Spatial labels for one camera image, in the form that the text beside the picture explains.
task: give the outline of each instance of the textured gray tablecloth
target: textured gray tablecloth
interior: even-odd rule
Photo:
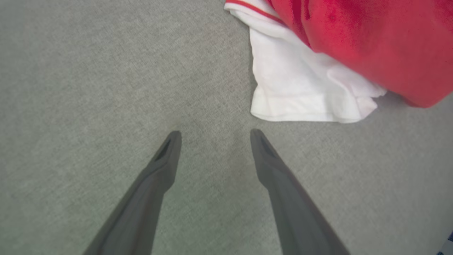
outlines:
[[[453,229],[453,98],[270,123],[249,113],[251,61],[223,0],[0,0],[0,254],[81,254],[172,130],[153,254],[281,254],[252,128],[351,254],[436,254]]]

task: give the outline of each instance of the red and white garment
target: red and white garment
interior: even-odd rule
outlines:
[[[265,0],[226,0],[225,9],[250,27],[258,83],[252,115],[268,121],[353,123],[373,112],[386,90],[335,59],[315,53]]]

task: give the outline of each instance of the white fabric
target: white fabric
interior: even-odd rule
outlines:
[[[250,26],[258,83],[251,113],[268,121],[353,123],[373,112],[386,90],[343,64],[314,53],[289,28],[233,3],[225,9]]]

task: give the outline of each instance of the white garment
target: white garment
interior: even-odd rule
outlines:
[[[263,0],[248,2],[278,20]],[[377,108],[386,90],[326,54],[314,53],[288,27],[238,3],[225,9],[250,26],[258,83],[251,114],[268,121],[353,123]]]

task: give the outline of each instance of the red stripe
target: red stripe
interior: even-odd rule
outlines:
[[[253,10],[253,11],[255,11],[255,12],[257,12],[257,13],[259,13],[259,14],[261,14],[261,15],[269,18],[269,19],[271,19],[271,20],[275,20],[278,23],[281,23],[283,25],[285,24],[281,19],[279,19],[279,18],[277,18],[277,17],[275,17],[275,16],[273,16],[273,15],[267,13],[267,12],[264,12],[261,9],[258,9],[258,8],[256,8],[255,6],[253,6],[253,5],[249,4],[249,3],[246,3],[246,2],[243,2],[243,1],[240,1],[240,0],[226,0],[225,3],[242,5],[244,7],[249,8],[250,10]]]

